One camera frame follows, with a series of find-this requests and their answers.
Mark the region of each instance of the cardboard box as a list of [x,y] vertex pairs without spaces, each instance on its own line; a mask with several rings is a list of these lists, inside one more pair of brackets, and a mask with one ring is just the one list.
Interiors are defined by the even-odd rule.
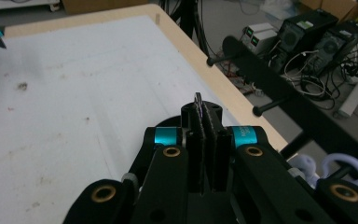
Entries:
[[358,2],[356,0],[301,0],[311,9],[321,8],[339,19],[339,22],[353,20],[358,22]]
[[148,0],[62,0],[68,14],[102,11],[147,4]]

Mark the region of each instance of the power supply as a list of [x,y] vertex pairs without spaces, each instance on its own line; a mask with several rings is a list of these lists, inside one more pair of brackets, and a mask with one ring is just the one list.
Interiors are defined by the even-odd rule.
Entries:
[[[321,9],[286,19],[278,33],[279,43],[267,57],[269,66],[275,72],[281,73],[295,55],[313,49],[325,31],[337,22],[338,19],[335,16]],[[302,64],[300,60],[304,60],[304,57],[297,57],[291,65]]]
[[246,47],[249,47],[249,43],[251,42],[254,34],[272,29],[274,29],[274,27],[268,22],[247,26],[243,29],[244,35],[242,38],[242,43]]
[[277,33],[273,30],[267,30],[253,34],[248,48],[254,54],[259,54],[268,49],[273,44],[276,36]]
[[358,23],[355,21],[345,21],[328,29],[314,48],[318,52],[307,59],[303,73],[320,76],[329,65],[340,63],[357,44]]

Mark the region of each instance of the gray floor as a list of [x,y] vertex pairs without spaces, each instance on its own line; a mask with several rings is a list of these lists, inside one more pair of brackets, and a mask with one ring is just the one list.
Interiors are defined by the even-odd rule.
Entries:
[[[275,26],[277,30],[280,28],[282,21],[266,14],[260,10],[258,5],[255,5],[255,3],[259,3],[260,1],[252,0],[252,3],[248,1],[251,0],[242,0],[242,2],[237,0],[203,1],[200,14],[202,15],[207,40],[214,52],[220,50],[222,41],[226,36],[234,35],[240,37],[241,30],[247,25],[268,21]],[[158,1],[151,0],[149,2],[157,3]],[[0,26],[52,20],[67,16],[68,15],[63,9],[56,12],[50,12],[49,7],[47,6],[4,9],[0,10]],[[344,86],[343,97],[338,100],[338,105],[342,104],[341,102],[345,100],[345,95],[349,94],[351,88],[352,87],[349,85]],[[256,97],[250,95],[248,96],[248,99],[254,105],[263,105],[269,102],[268,97]],[[355,110],[353,116],[344,120],[334,119],[332,117],[334,111],[335,110],[327,111],[326,115],[358,140],[358,108]],[[287,141],[294,139],[301,131],[279,108],[274,108],[266,112],[265,117]],[[324,156],[314,143],[310,143],[304,150],[306,153],[315,157],[317,161]]]

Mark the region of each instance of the brown box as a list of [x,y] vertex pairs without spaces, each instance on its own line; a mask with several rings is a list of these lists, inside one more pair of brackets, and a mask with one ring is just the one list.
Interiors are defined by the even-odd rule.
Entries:
[[339,19],[339,22],[353,20],[358,22],[358,2],[355,0],[301,0],[311,9],[321,8]]
[[62,0],[68,14],[102,11],[147,4],[147,0]]

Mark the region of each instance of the table top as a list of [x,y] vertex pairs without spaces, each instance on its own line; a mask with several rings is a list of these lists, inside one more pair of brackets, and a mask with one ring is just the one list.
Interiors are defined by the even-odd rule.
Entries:
[[5,39],[0,223],[62,222],[88,184],[120,179],[145,128],[195,91],[224,108],[225,126],[262,126],[286,145],[156,5],[8,27]]

